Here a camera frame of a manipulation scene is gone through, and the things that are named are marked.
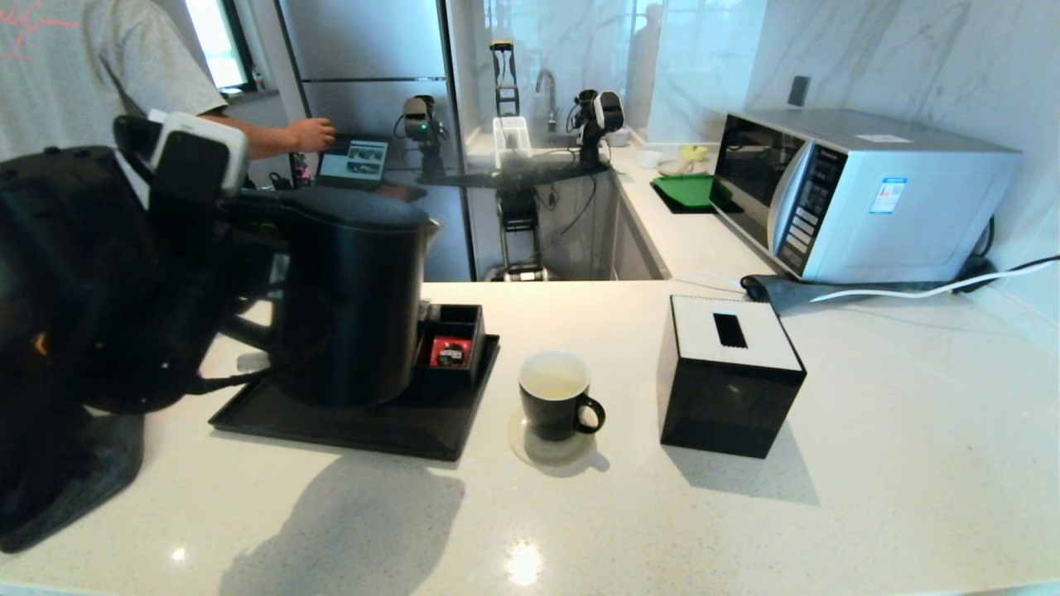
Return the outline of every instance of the marble wall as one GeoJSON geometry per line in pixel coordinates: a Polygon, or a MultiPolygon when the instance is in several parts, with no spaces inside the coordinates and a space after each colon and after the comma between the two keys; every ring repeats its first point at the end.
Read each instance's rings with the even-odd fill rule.
{"type": "Polygon", "coordinates": [[[720,141],[743,108],[766,0],[670,0],[662,18],[648,138],[720,141]]]}
{"type": "MultiPolygon", "coordinates": [[[[1009,267],[1060,252],[1057,31],[1055,0],[771,0],[747,104],[783,107],[792,77],[809,75],[808,107],[853,107],[1021,150],[991,252],[1009,267]]],[[[1055,334],[1058,267],[992,287],[1055,334]]]]}
{"type": "Polygon", "coordinates": [[[556,78],[562,130],[582,89],[622,95],[631,127],[653,141],[721,137],[724,113],[742,107],[767,0],[448,0],[464,21],[454,35],[465,136],[490,130],[494,105],[490,40],[515,40],[522,113],[547,120],[542,69],[556,78]]]}

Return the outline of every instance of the countertop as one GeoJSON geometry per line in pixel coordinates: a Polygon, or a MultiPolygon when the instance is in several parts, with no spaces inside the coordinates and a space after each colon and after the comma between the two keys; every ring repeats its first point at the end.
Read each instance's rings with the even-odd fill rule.
{"type": "MultiPolygon", "coordinates": [[[[770,268],[716,216],[671,215],[634,153],[614,164],[675,279],[424,286],[482,304],[501,337],[459,462],[215,432],[235,390],[189,397],[148,417],[131,487],[0,556],[0,594],[922,594],[1060,578],[1058,361],[959,297],[798,308],[783,322],[808,376],[766,459],[659,445],[669,296],[739,299],[694,271],[770,268]],[[580,354],[607,409],[595,451],[559,470],[523,463],[507,436],[517,368],[546,348],[580,354]]],[[[244,351],[219,338],[204,373],[244,351]]]]}

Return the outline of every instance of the person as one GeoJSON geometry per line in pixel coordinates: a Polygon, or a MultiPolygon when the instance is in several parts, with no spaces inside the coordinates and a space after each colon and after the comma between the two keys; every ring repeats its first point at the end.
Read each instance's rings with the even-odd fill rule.
{"type": "Polygon", "coordinates": [[[662,5],[652,3],[646,11],[648,22],[633,34],[630,43],[630,66],[625,78],[625,123],[647,136],[655,87],[655,62],[659,53],[662,31],[662,5]]]}
{"type": "Polygon", "coordinates": [[[325,118],[270,128],[226,107],[151,0],[0,0],[0,161],[51,145],[113,146],[114,118],[153,108],[243,130],[251,159],[335,142],[325,118]]]}

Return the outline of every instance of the black tissue box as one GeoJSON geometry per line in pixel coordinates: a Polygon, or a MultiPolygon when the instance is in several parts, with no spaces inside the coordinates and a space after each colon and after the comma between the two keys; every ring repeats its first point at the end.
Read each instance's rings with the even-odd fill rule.
{"type": "Polygon", "coordinates": [[[806,379],[773,306],[671,296],[659,358],[661,443],[764,458],[806,379]]]}

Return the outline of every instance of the hand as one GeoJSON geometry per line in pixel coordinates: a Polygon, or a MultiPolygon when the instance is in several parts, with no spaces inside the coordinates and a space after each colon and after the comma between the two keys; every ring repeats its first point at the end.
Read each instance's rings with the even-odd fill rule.
{"type": "Polygon", "coordinates": [[[320,153],[335,143],[335,127],[326,118],[307,118],[287,126],[295,140],[295,151],[320,153]]]}

